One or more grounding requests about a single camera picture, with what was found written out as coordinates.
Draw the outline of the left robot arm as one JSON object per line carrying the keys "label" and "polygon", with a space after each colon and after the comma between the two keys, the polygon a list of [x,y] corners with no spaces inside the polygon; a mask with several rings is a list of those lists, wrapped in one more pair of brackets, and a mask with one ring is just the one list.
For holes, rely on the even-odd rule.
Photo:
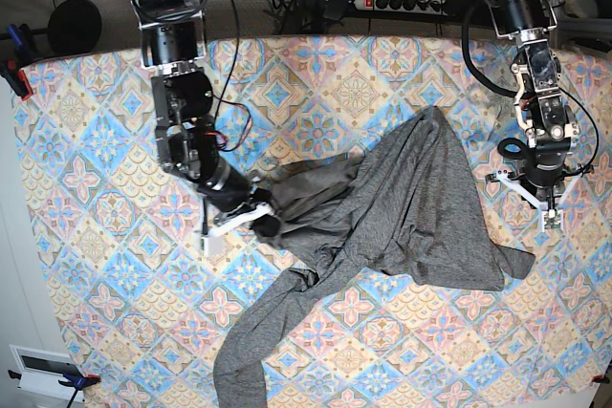
{"label": "left robot arm", "polygon": [[503,183],[518,193],[538,213],[542,229],[561,228],[560,206],[578,178],[592,172],[590,162],[571,168],[566,159],[580,136],[577,118],[568,105],[570,94],[560,86],[561,65],[549,46],[548,35],[557,27],[550,0],[482,0],[492,16],[500,39],[517,47],[511,73],[517,87],[501,88],[478,71],[470,57],[469,29],[475,7],[466,12],[461,46],[472,75],[494,93],[513,101],[515,120],[522,140],[507,138],[498,153],[512,161],[514,171],[491,173],[490,182]]}

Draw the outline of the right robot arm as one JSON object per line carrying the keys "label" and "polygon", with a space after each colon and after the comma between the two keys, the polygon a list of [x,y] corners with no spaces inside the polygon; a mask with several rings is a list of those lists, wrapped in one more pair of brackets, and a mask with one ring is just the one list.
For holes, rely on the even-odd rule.
{"label": "right robot arm", "polygon": [[160,166],[194,185],[203,206],[218,212],[212,221],[202,221],[202,248],[241,225],[274,236],[280,222],[270,192],[221,156],[227,143],[215,127],[212,111],[224,100],[213,93],[199,64],[207,0],[130,1],[139,19],[142,64],[156,71],[152,90]]}

